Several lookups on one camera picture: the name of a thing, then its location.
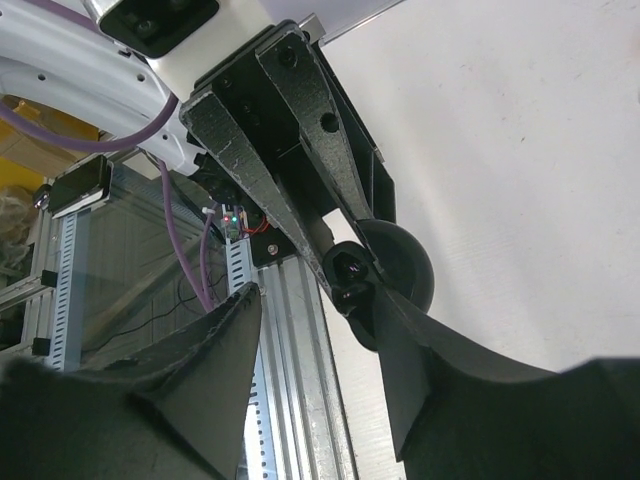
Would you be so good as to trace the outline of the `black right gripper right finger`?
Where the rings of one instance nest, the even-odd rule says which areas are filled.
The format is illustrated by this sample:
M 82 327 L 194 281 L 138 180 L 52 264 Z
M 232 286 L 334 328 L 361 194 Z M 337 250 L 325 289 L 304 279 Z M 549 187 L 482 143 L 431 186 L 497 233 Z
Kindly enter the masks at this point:
M 639 362 L 554 373 L 491 351 L 378 287 L 395 453 L 410 479 L 635 479 Z

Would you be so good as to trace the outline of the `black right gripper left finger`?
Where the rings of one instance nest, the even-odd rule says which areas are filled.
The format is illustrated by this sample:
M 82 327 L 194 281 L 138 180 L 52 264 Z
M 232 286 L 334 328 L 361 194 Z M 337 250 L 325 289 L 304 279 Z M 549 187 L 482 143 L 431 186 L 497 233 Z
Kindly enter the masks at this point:
M 99 370 L 1 372 L 5 479 L 232 479 L 261 329 L 247 283 L 214 311 Z

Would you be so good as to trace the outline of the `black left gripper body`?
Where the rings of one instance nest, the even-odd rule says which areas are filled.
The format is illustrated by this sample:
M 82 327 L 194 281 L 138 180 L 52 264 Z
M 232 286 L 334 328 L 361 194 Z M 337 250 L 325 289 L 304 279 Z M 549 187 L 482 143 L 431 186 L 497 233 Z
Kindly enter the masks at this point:
M 350 224 L 396 219 L 380 150 L 319 44 L 292 20 L 195 82 L 192 137 L 314 270 L 334 244 L 328 213 Z

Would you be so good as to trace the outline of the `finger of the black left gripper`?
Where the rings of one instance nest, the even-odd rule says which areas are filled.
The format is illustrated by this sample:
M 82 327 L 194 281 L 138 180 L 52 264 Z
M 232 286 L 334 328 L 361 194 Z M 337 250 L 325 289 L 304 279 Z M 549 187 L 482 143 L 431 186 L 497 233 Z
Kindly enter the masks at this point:
M 376 148 L 319 49 L 302 33 L 274 33 L 255 56 L 293 130 L 292 158 L 273 178 L 299 189 L 321 217 L 327 199 L 352 228 L 373 218 Z
M 180 120 L 268 219 L 291 241 L 320 287 L 329 292 L 322 260 L 333 235 L 302 192 L 273 178 L 253 144 L 213 92 L 193 95 L 181 107 Z

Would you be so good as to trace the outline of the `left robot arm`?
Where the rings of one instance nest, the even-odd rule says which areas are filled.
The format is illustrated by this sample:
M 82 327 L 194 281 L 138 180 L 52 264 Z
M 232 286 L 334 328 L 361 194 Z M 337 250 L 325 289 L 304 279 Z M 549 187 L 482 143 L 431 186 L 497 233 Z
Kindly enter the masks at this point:
M 1 90 L 108 134 L 56 134 L 8 109 L 31 138 L 85 153 L 139 147 L 246 212 L 255 259 L 300 255 L 320 285 L 325 217 L 358 238 L 396 218 L 394 184 L 322 47 L 379 1 L 5 1 Z

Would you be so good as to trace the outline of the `aluminium mounting rail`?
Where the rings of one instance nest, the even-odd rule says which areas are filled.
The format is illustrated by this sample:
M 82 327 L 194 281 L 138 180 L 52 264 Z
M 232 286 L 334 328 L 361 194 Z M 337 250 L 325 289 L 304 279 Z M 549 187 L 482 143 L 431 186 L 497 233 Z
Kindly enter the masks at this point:
M 357 478 L 313 273 L 291 257 L 252 274 L 262 318 L 239 478 Z

